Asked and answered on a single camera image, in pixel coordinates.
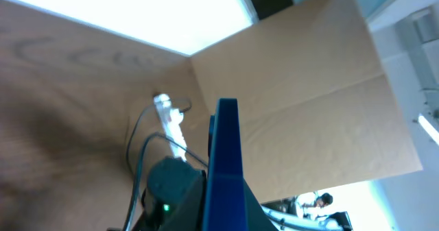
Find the white power strip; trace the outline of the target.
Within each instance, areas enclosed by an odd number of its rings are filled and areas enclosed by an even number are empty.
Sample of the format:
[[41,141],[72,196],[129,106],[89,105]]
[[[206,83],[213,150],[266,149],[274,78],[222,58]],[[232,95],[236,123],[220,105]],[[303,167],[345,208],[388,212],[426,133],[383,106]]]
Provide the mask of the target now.
[[187,144],[180,127],[184,114],[174,106],[167,94],[154,96],[154,105],[165,135],[186,149]]

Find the blue Galaxy smartphone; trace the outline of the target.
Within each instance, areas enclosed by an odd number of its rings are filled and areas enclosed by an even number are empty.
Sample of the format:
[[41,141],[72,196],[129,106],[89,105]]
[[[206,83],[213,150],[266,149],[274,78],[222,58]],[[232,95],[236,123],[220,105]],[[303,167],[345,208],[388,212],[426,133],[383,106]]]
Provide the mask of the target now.
[[218,100],[209,134],[211,147],[202,230],[246,231],[248,222],[236,99]]

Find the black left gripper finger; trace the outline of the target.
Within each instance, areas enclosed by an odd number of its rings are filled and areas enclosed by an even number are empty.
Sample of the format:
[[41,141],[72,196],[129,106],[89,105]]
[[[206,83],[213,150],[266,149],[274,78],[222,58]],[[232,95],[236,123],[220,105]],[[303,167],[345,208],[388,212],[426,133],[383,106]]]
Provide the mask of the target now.
[[247,182],[244,186],[244,209],[248,231],[278,231],[257,201]]

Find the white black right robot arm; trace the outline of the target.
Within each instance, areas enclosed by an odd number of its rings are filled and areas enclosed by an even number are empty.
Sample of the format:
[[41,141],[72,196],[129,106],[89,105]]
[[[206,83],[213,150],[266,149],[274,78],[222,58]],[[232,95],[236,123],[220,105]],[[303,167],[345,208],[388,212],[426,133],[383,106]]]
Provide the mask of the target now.
[[197,231],[202,226],[206,172],[181,159],[166,157],[147,177],[146,191],[153,199],[151,212],[143,211],[133,230]]

